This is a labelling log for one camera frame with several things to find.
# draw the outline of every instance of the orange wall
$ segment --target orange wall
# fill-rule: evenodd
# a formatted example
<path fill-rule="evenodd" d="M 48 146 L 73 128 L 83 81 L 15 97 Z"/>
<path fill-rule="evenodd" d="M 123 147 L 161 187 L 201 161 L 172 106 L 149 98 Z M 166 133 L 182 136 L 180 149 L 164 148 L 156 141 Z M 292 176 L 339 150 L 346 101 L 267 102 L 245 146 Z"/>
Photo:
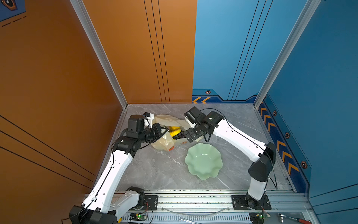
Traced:
<path fill-rule="evenodd" d="M 128 103 L 190 103 L 196 0 L 84 0 Z"/>
<path fill-rule="evenodd" d="M 88 170 L 0 117 L 1 222 L 60 223 L 91 190 L 122 108 L 69 1 L 26 1 L 0 33 L 0 115 Z"/>

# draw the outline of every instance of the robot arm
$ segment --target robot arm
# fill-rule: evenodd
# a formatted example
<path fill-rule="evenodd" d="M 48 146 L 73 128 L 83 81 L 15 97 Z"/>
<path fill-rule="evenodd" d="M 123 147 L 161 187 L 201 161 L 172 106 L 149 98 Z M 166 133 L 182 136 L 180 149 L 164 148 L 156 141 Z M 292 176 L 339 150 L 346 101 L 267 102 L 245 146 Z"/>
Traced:
<path fill-rule="evenodd" d="M 115 141 L 113 154 L 101 177 L 92 189 L 82 206 L 73 206 L 69 217 L 73 224 L 112 224 L 116 223 L 129 209 L 141 208 L 144 204 L 144 190 L 131 187 L 117 201 L 111 203 L 115 189 L 141 144 L 153 143 L 160 139 L 167 128 L 159 123 L 152 123 L 153 114 L 132 115 L 128 120 L 128 128 Z M 261 209 L 264 202 L 264 191 L 276 158 L 276 147 L 251 138 L 231 125 L 224 117 L 214 111 L 205 115 L 196 107 L 185 113 L 185 119 L 191 128 L 184 132 L 189 142 L 206 134 L 219 136 L 240 151 L 253 163 L 248 172 L 251 182 L 246 201 L 251 209 Z"/>
<path fill-rule="evenodd" d="M 206 134 L 214 134 L 238 148 L 253 162 L 248 170 L 251 181 L 246 200 L 250 208 L 261 209 L 266 183 L 276 161 L 276 146 L 251 138 L 214 111 L 205 115 L 193 107 L 185 113 L 185 119 L 191 125 L 184 132 L 189 142 Z"/>
<path fill-rule="evenodd" d="M 129 118 L 128 128 L 114 142 L 112 156 L 91 193 L 83 201 L 81 207 L 72 207 L 69 217 L 73 224 L 117 223 L 132 207 L 143 206 L 144 190 L 138 187 L 130 187 L 113 203 L 111 200 L 124 171 L 136 152 L 142 148 L 141 144 L 153 143 L 167 132 L 168 129 L 162 128 L 159 123 L 153 124 L 153 119 L 154 115 L 150 113 L 132 115 Z"/>

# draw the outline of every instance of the black line stripe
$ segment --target black line stripe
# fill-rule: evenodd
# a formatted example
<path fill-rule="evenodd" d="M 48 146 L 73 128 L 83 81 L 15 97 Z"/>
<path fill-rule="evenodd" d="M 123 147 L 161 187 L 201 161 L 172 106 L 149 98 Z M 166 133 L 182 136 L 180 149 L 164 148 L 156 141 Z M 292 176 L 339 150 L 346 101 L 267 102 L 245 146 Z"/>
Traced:
<path fill-rule="evenodd" d="M 163 100 L 162 100 L 162 98 L 161 98 L 161 91 L 160 91 L 160 85 L 159 85 L 158 71 L 157 71 L 157 69 L 156 69 L 156 63 L 155 63 L 155 57 L 154 57 L 154 49 L 153 49 L 152 36 L 150 35 L 150 28 L 149 28 L 149 20 L 148 20 L 147 7 L 145 6 L 145 0 L 143 0 L 143 2 L 144 2 L 145 14 L 147 15 L 147 22 L 148 22 L 148 30 L 149 30 L 150 43 L 152 44 L 152 51 L 153 51 L 153 59 L 154 59 L 155 72 L 157 73 L 158 88 L 159 88 L 159 94 L 160 94 L 160 101 L 161 101 L 161 103 L 163 103 Z"/>
<path fill-rule="evenodd" d="M 239 94 L 239 91 L 240 91 L 240 88 L 241 88 L 242 82 L 244 81 L 244 78 L 245 78 L 245 75 L 246 75 L 246 72 L 247 72 L 248 66 L 250 65 L 250 62 L 251 62 L 251 59 L 252 59 L 253 53 L 255 52 L 256 45 L 257 45 L 257 43 L 258 43 L 258 39 L 260 38 L 260 35 L 261 35 L 261 32 L 262 32 L 263 26 L 265 25 L 265 22 L 266 22 L 267 16 L 268 16 L 268 14 L 269 14 L 269 12 L 270 12 L 270 9 L 271 9 L 271 6 L 272 6 L 272 3 L 273 3 L 273 2 L 274 2 L 274 0 L 272 0 L 271 5 L 270 5 L 270 7 L 268 8 L 268 11 L 267 11 L 267 14 L 266 14 L 266 18 L 265 18 L 265 20 L 263 21 L 263 25 L 262 25 L 262 27 L 261 27 L 260 34 L 258 35 L 258 38 L 257 38 L 256 44 L 255 44 L 255 47 L 253 48 L 253 51 L 252 51 L 252 54 L 251 54 L 250 60 L 248 61 L 248 64 L 247 64 L 247 67 L 246 67 L 246 70 L 245 70 L 244 76 L 243 76 L 243 78 L 242 78 L 242 80 L 241 80 L 241 84 L 240 84 L 239 90 L 237 91 L 237 94 L 236 94 L 235 99 L 237 98 L 237 95 Z"/>
<path fill-rule="evenodd" d="M 242 52 L 241 52 L 241 55 L 240 55 L 239 63 L 237 64 L 237 67 L 236 67 L 235 75 L 234 75 L 234 78 L 233 78 L 233 80 L 232 80 L 232 84 L 231 84 L 231 87 L 230 87 L 229 95 L 227 96 L 227 100 L 229 100 L 230 93 L 231 93 L 231 89 L 232 89 L 232 85 L 234 85 L 234 81 L 235 81 L 237 69 L 239 68 L 239 64 L 240 64 L 240 61 L 241 61 L 241 57 L 242 57 L 242 54 L 243 54 L 244 49 L 245 49 L 245 45 L 246 45 L 246 41 L 247 41 L 247 38 L 248 38 L 248 34 L 250 33 L 251 25 L 252 25 L 253 19 L 254 19 L 254 17 L 255 17 L 255 14 L 256 14 L 256 10 L 257 10 L 257 6 L 258 6 L 259 1 L 260 1 L 260 0 L 257 1 L 257 5 L 256 5 L 256 8 L 255 8 L 255 12 L 253 13 L 253 17 L 252 17 L 252 20 L 251 20 L 250 28 L 248 29 L 248 32 L 247 32 L 247 36 L 246 36 L 246 40 L 245 40 L 245 43 L 244 43 L 244 47 L 242 48 Z"/>
<path fill-rule="evenodd" d="M 164 64 L 165 64 L 165 74 L 166 74 L 166 85 L 168 86 L 168 96 L 169 96 L 169 103 L 170 103 L 170 93 L 169 93 L 169 83 L 168 83 L 168 71 L 166 70 L 166 60 L 165 60 L 165 50 L 164 50 L 164 38 L 163 38 L 163 27 L 161 26 L 161 16 L 160 16 L 159 0 L 158 0 L 158 9 L 159 9 L 159 19 L 160 19 L 160 28 L 161 28 L 161 39 L 162 39 L 162 41 L 163 41 Z"/>
<path fill-rule="evenodd" d="M 6 18 L 6 19 L 1 20 L 0 22 L 5 21 L 5 20 L 7 20 L 7 19 L 10 19 L 10 18 L 12 18 L 12 17 L 15 17 L 15 16 L 17 16 L 17 15 L 23 14 L 23 13 L 25 13 L 25 12 L 26 12 L 26 11 L 21 12 L 21 13 L 16 14 L 16 15 L 13 15 L 13 16 L 11 16 L 11 17 L 8 17 L 8 18 Z"/>
<path fill-rule="evenodd" d="M 320 214 L 316 214 L 316 215 L 323 215 L 323 214 L 335 213 L 335 212 L 340 212 L 340 211 L 350 211 L 350 210 L 355 210 L 355 209 L 358 209 L 358 208 L 344 209 L 344 210 L 339 210 L 339 211 L 330 211 L 330 212 L 320 213 Z"/>
<path fill-rule="evenodd" d="M 73 179 L 71 179 L 71 178 L 68 178 L 68 177 L 66 177 L 66 176 L 64 176 L 64 175 L 62 175 L 62 174 L 59 174 L 59 173 L 57 173 L 56 171 L 53 171 L 53 170 L 51 170 L 51 169 L 49 169 L 49 168 L 47 168 L 47 167 L 44 167 L 44 166 L 42 166 L 42 165 L 40 165 L 40 164 L 38 164 L 38 163 L 36 163 L 36 162 L 34 162 L 34 161 L 31 161 L 31 160 L 29 160 L 29 159 L 23 157 L 23 156 L 20 156 L 19 154 L 14 153 L 14 152 L 12 152 L 12 151 L 10 151 L 10 150 L 8 150 L 8 149 L 2 147 L 2 146 L 0 146 L 0 148 L 6 150 L 6 151 L 8 151 L 8 152 L 11 152 L 12 154 L 17 155 L 17 156 L 19 156 L 19 157 L 21 157 L 21 158 L 23 158 L 23 159 L 25 159 L 25 160 L 27 160 L 27 161 L 29 161 L 29 162 L 32 162 L 32 163 L 34 163 L 34 164 L 36 164 L 36 165 L 38 165 L 38 166 L 41 166 L 42 168 L 45 168 L 45 169 L 47 169 L 47 170 L 49 170 L 49 171 L 51 171 L 51 172 L 54 172 L 54 173 L 56 173 L 56 174 L 58 174 L 58 175 L 60 175 L 60 176 L 63 176 L 64 178 L 67 178 L 67 179 L 69 179 L 69 180 L 72 180 L 72 181 L 75 182 L 75 183 L 78 183 L 78 184 L 80 184 L 80 185 L 82 185 L 82 186 L 84 186 L 84 187 L 87 187 L 86 185 L 83 185 L 83 184 L 81 184 L 81 183 L 79 183 L 79 182 L 77 182 L 77 181 L 75 181 L 75 180 L 73 180 Z"/>
<path fill-rule="evenodd" d="M 18 139 L 16 139 L 16 138 L 12 137 L 11 135 L 9 135 L 9 134 L 7 134 L 7 133 L 5 133 L 5 132 L 1 131 L 1 130 L 0 130 L 0 132 L 1 132 L 1 133 L 3 133 L 3 134 L 6 134 L 6 135 L 7 135 L 7 136 L 9 136 L 10 138 L 12 138 L 12 139 L 14 139 L 14 140 L 16 140 L 16 141 L 18 141 L 18 142 L 20 142 L 20 143 L 21 143 L 21 144 L 23 144 L 24 146 L 27 146 L 27 147 L 29 147 L 30 149 L 32 149 L 32 150 L 34 150 L 34 151 L 36 151 L 36 152 L 40 153 L 41 155 L 43 155 L 43 156 L 45 156 L 45 157 L 47 157 L 47 158 L 49 158 L 50 160 L 52 160 L 52 161 L 54 161 L 54 162 L 56 162 L 56 163 L 60 164 L 61 166 L 66 167 L 67 169 L 69 169 L 69 170 L 71 170 L 71 171 L 73 171 L 73 172 L 77 173 L 76 171 L 74 171 L 74 170 L 72 170 L 72 169 L 68 168 L 67 166 L 65 166 L 65 165 L 63 165 L 63 164 L 61 164 L 61 163 L 57 162 L 56 160 L 54 160 L 54 159 L 52 159 L 52 158 L 50 158 L 50 157 L 46 156 L 45 154 L 43 154 L 43 153 L 41 153 L 41 152 L 37 151 L 36 149 L 34 149 L 34 148 L 32 148 L 32 147 L 30 147 L 30 146 L 26 145 L 25 143 L 23 143 L 23 142 L 21 142 L 20 140 L 18 140 Z M 93 182 L 92 180 L 88 179 L 87 177 L 85 177 L 85 176 L 83 176 L 83 175 L 81 175 L 81 174 L 79 174 L 79 173 L 77 173 L 77 174 L 78 174 L 78 175 L 80 175 L 80 176 L 82 176 L 82 177 L 84 177 L 84 178 L 86 178 L 87 180 L 89 180 L 89 181 Z"/>
<path fill-rule="evenodd" d="M 323 194 L 320 194 L 320 195 L 316 195 L 316 196 L 312 196 L 312 197 L 309 197 L 309 198 L 314 198 L 314 197 L 318 197 L 318 196 L 321 196 L 321 195 L 325 195 L 325 194 L 328 194 L 328 193 L 331 193 L 331 192 L 335 192 L 335 191 L 339 191 L 339 190 L 342 190 L 342 189 L 345 189 L 345 188 L 348 188 L 348 187 L 353 187 L 353 186 L 356 186 L 358 184 L 352 184 L 350 186 L 347 186 L 347 187 L 342 187 L 340 189 L 336 189 L 336 190 L 333 190 L 333 191 L 328 191 L 326 193 L 323 193 Z"/>
<path fill-rule="evenodd" d="M 164 87 L 163 70 L 162 70 L 162 68 L 161 68 L 161 60 L 160 60 L 160 52 L 159 52 L 158 36 L 157 36 L 157 33 L 156 33 L 156 25 L 155 25 L 155 18 L 154 18 L 153 1 L 152 1 L 152 0 L 150 0 L 150 2 L 152 3 L 153 20 L 154 20 L 154 29 L 155 29 L 155 36 L 156 36 L 156 39 L 157 39 L 157 47 L 158 47 L 158 55 L 159 55 L 159 64 L 160 64 L 160 71 L 161 71 L 161 80 L 162 80 L 162 82 L 163 82 L 164 99 L 165 99 L 165 103 L 166 103 L 166 94 L 165 94 L 165 87 Z"/>
<path fill-rule="evenodd" d="M 348 199 L 352 199 L 352 198 L 356 198 L 356 197 L 358 197 L 358 196 L 349 197 L 349 198 L 345 198 L 345 199 L 341 199 L 341 200 L 336 200 L 336 201 L 331 201 L 331 202 L 327 202 L 327 203 L 323 203 L 323 204 L 319 204 L 319 205 L 313 205 L 312 207 L 320 206 L 320 205 L 326 205 L 326 204 L 330 204 L 330 203 L 334 203 L 334 202 L 338 202 L 338 201 L 344 201 L 344 200 L 348 200 Z"/>
<path fill-rule="evenodd" d="M 8 119 L 6 119 L 5 117 L 1 116 L 1 118 L 5 119 L 6 121 L 8 121 L 9 123 L 11 123 L 12 125 L 16 126 L 17 128 L 19 128 L 20 130 L 22 130 L 23 132 L 25 132 L 26 134 L 30 135 L 31 137 L 33 137 L 34 139 L 36 139 L 37 141 L 41 142 L 42 144 L 44 144 L 45 146 L 49 147 L 50 149 L 52 149 L 53 151 L 57 152 L 58 154 L 62 155 L 63 157 L 65 157 L 66 159 L 70 160 L 71 162 L 73 162 L 74 164 L 78 165 L 79 167 L 81 167 L 82 169 L 86 170 L 87 172 L 89 172 L 90 174 L 94 175 L 93 173 L 91 173 L 90 171 L 88 171 L 87 169 L 83 168 L 82 166 L 80 166 L 79 164 L 75 163 L 73 160 L 71 160 L 70 158 L 66 157 L 65 155 L 63 155 L 62 153 L 60 153 L 59 151 L 55 150 L 54 148 L 52 148 L 51 146 L 49 146 L 48 144 L 44 143 L 43 141 L 39 140 L 38 138 L 36 138 L 35 136 L 33 136 L 32 134 L 28 133 L 27 131 L 25 131 L 24 129 L 20 128 L 19 126 L 17 126 L 16 124 L 12 123 L 11 121 L 9 121 Z"/>
<path fill-rule="evenodd" d="M 5 25 L 2 25 L 1 27 L 4 27 L 4 26 L 6 26 L 6 25 L 9 25 L 11 22 L 9 22 L 9 23 L 6 23 Z"/>
<path fill-rule="evenodd" d="M 266 1 L 267 1 L 267 0 L 265 0 L 265 3 L 263 4 L 263 7 L 262 7 L 262 10 L 261 10 L 260 17 L 258 18 L 258 21 L 257 21 L 257 24 L 256 24 L 256 28 L 255 28 L 255 31 L 254 31 L 254 33 L 253 33 L 253 35 L 252 35 L 251 43 L 250 43 L 250 45 L 249 45 L 249 47 L 248 47 L 248 50 L 247 50 L 247 54 L 246 54 L 246 57 L 245 57 L 244 63 L 242 64 L 242 68 L 241 68 L 241 71 L 240 71 L 240 75 L 239 75 L 239 78 L 237 79 L 236 86 L 235 86 L 235 89 L 234 89 L 234 93 L 232 94 L 231 100 L 234 98 L 234 94 L 235 94 L 235 91 L 236 91 L 236 87 L 237 87 L 237 84 L 239 83 L 240 76 L 241 76 L 242 70 L 243 70 L 243 68 L 244 68 L 244 65 L 245 65 L 245 62 L 246 62 L 246 59 L 247 59 L 247 55 L 248 55 L 248 53 L 249 53 L 249 51 L 250 51 L 250 48 L 251 48 L 251 44 L 252 44 L 253 38 L 255 37 L 255 33 L 256 33 L 256 30 L 257 30 L 258 24 L 260 23 L 261 15 L 262 15 L 263 9 L 265 8 Z"/>

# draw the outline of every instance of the green bowl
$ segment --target green bowl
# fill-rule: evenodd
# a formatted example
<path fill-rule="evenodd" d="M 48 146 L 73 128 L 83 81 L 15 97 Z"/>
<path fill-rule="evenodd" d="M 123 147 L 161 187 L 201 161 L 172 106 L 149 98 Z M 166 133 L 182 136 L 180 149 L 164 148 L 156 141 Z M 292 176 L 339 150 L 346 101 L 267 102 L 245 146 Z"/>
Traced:
<path fill-rule="evenodd" d="M 223 167 L 220 152 L 214 146 L 204 143 L 198 143 L 188 150 L 185 163 L 189 172 L 202 180 L 218 176 Z"/>

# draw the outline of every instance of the black mounting plate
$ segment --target black mounting plate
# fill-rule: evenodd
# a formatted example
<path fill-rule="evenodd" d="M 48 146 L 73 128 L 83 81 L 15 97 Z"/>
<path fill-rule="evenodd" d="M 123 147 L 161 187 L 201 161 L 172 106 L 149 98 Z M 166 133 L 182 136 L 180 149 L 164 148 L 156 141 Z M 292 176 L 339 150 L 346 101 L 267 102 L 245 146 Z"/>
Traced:
<path fill-rule="evenodd" d="M 232 195 L 232 206 L 234 207 L 234 210 L 252 210 L 248 207 L 247 200 L 245 199 L 246 195 Z M 271 210 L 271 204 L 268 200 L 268 196 L 264 195 L 263 198 L 263 208 L 265 210 Z"/>
<path fill-rule="evenodd" d="M 144 205 L 141 209 L 133 209 L 131 208 L 129 211 L 144 211 L 146 209 L 146 202 L 148 202 L 148 206 L 153 210 L 157 210 L 157 205 L 158 205 L 158 195 L 144 195 Z"/>

